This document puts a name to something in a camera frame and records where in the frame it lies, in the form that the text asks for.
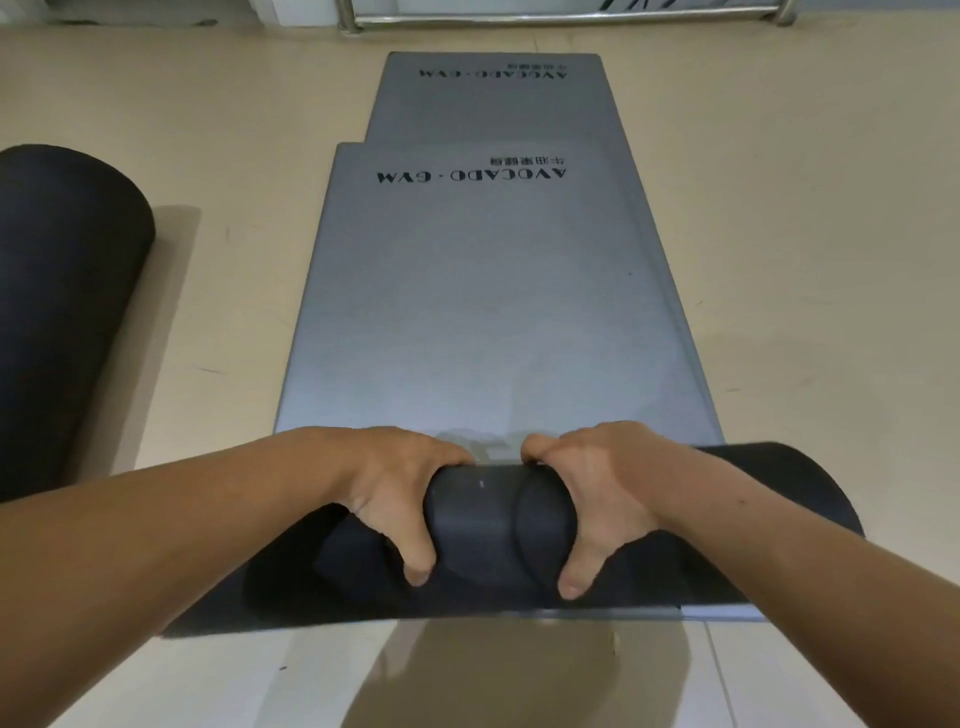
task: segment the beige floor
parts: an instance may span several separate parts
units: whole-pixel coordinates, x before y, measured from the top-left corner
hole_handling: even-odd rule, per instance
[[[601,53],[728,438],[805,449],[872,538],[960,580],[960,14],[359,39],[3,32],[0,145],[103,158],[159,221],[82,473],[271,431],[334,145],[362,138],[394,49]],[[365,728],[386,712],[858,724],[769,625],[468,621],[153,642],[59,726]]]

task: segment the metal bar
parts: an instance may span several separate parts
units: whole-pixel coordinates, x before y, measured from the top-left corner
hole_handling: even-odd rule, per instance
[[[746,5],[732,8],[698,8],[676,11],[580,12],[571,14],[423,14],[423,15],[357,15],[354,22],[360,29],[380,28],[477,28],[477,27],[544,27],[557,25],[623,25],[627,23],[663,23],[705,20],[760,20],[774,17],[782,5]],[[337,0],[338,8],[350,0]],[[346,30],[347,23],[341,22]]]
[[[356,15],[353,13],[353,0],[336,0],[337,27],[344,33],[355,36],[360,32]]]
[[[780,0],[780,7],[771,18],[773,22],[780,26],[793,25],[797,20],[797,6],[800,0]]]

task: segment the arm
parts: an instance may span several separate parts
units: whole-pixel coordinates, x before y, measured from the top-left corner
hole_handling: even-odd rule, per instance
[[[579,517],[561,575],[572,598],[617,548],[656,528],[693,544],[873,728],[960,721],[960,588],[636,423],[524,443]]]
[[[0,506],[0,725],[44,726],[310,511],[341,502],[436,561],[422,501],[466,450],[395,428],[305,428]]]

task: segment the black yoga mat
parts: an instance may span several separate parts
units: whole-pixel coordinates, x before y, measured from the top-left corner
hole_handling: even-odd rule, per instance
[[[154,237],[146,198],[99,159],[0,152],[0,502],[62,484]]]
[[[813,460],[777,443],[703,448],[784,497],[863,535],[840,487]],[[557,593],[576,533],[561,480],[544,466],[449,468],[424,515],[438,552],[430,580],[403,579],[396,550],[343,506],[321,508],[189,609],[169,636],[360,619],[520,613],[622,616],[749,604],[682,539],[656,532],[618,550],[580,599]]]

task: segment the hand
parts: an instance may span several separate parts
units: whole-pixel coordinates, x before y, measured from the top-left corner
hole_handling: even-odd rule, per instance
[[[398,427],[327,432],[345,463],[333,502],[390,539],[403,558],[403,575],[421,586],[437,563],[423,519],[426,488],[437,470],[472,464],[473,456],[459,445]]]
[[[603,423],[560,438],[530,435],[526,463],[549,465],[563,479],[577,510],[577,538],[560,574],[565,599],[582,595],[621,546],[664,527],[667,503],[687,464],[701,452],[640,423]]]

